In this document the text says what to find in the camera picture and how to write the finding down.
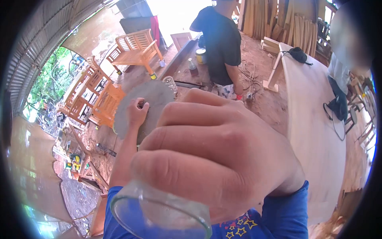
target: lumber stack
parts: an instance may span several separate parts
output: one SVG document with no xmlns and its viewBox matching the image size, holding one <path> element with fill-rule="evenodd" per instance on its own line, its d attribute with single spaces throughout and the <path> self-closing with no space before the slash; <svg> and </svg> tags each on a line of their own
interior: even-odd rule
<svg viewBox="0 0 382 239">
<path fill-rule="evenodd" d="M 261 46 L 269 52 L 276 49 L 278 52 L 278 47 L 269 44 L 273 40 L 300 47 L 308 55 L 315 56 L 317 20 L 295 13 L 295 0 L 278 0 L 278 3 L 277 0 L 245 0 L 243 33 L 263 39 Z"/>
<path fill-rule="evenodd" d="M 264 37 L 264 40 L 261 40 L 261 48 L 268 52 L 278 53 L 280 51 L 279 42 L 268 37 Z"/>
</svg>

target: glass rim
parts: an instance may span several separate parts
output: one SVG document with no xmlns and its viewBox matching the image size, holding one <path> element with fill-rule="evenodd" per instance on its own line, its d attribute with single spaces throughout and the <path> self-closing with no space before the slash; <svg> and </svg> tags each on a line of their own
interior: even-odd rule
<svg viewBox="0 0 382 239">
<path fill-rule="evenodd" d="M 209 239 L 211 236 L 212 236 L 212 226 L 209 226 L 207 225 L 207 223 L 204 223 L 203 221 L 205 221 L 205 219 L 203 219 L 202 217 L 199 217 L 199 216 L 195 216 L 195 215 L 191 215 L 191 213 L 187 212 L 186 210 L 183 210 L 183 209 L 180 209 L 178 207 L 175 207 L 175 206 L 171 206 L 169 204 L 165 204 L 159 200 L 155 200 L 155 199 L 152 199 L 152 198 L 149 198 L 147 196 L 143 196 L 141 195 L 140 197 L 136 197 L 136 196 L 129 196 L 129 195 L 115 195 L 113 198 L 112 198 L 112 201 L 110 203 L 110 209 L 112 211 L 112 214 L 114 216 L 114 218 L 118 221 L 118 223 L 123 227 L 125 228 L 126 230 L 128 230 L 130 233 L 132 233 L 134 236 L 136 237 L 139 237 L 138 235 L 135 234 L 135 232 L 133 232 L 132 230 L 130 229 L 127 229 L 125 226 L 126 224 L 122 222 L 122 220 L 117 216 L 117 213 L 115 212 L 114 210 L 114 206 L 115 204 L 121 200 L 121 199 L 136 199 L 136 200 L 146 200 L 147 202 L 149 203 L 154 203 L 154 204 L 158 204 L 158 205 L 161 205 L 161 206 L 166 206 L 166 207 L 169 207 L 170 209 L 173 209 L 173 210 L 176 210 L 176 211 L 179 211 L 183 214 L 186 214 L 187 216 L 190 216 L 192 218 L 194 218 L 199 224 L 201 224 L 203 226 L 203 228 L 205 229 L 206 231 L 206 235 L 205 235 L 205 239 Z"/>
</svg>

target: brown liquid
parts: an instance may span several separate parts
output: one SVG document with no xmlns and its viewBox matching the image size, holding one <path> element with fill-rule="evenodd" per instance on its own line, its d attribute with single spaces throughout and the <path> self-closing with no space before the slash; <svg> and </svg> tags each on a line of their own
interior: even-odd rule
<svg viewBox="0 0 382 239">
<path fill-rule="evenodd" d="M 199 71 L 197 70 L 197 68 L 195 68 L 193 70 L 191 70 L 191 69 L 189 69 L 189 70 L 190 70 L 190 73 L 191 73 L 192 77 L 199 75 Z"/>
</svg>

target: corrugated metal roof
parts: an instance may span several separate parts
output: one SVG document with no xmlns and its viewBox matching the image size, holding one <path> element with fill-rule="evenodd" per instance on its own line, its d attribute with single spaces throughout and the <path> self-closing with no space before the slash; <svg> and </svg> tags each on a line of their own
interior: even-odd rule
<svg viewBox="0 0 382 239">
<path fill-rule="evenodd" d="M 6 87 L 13 113 L 22 106 L 41 68 L 57 46 L 83 20 L 102 7 L 103 0 L 45 0 L 26 24 L 10 62 Z"/>
</svg>

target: green foliage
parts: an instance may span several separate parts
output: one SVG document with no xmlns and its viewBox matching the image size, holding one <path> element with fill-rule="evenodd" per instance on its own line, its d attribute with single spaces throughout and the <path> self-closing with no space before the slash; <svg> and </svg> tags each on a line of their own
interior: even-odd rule
<svg viewBox="0 0 382 239">
<path fill-rule="evenodd" d="M 73 80 L 75 65 L 70 61 L 74 55 L 74 52 L 64 47 L 59 47 L 53 52 L 32 87 L 28 97 L 29 105 L 44 101 L 57 103 L 61 100 Z"/>
</svg>

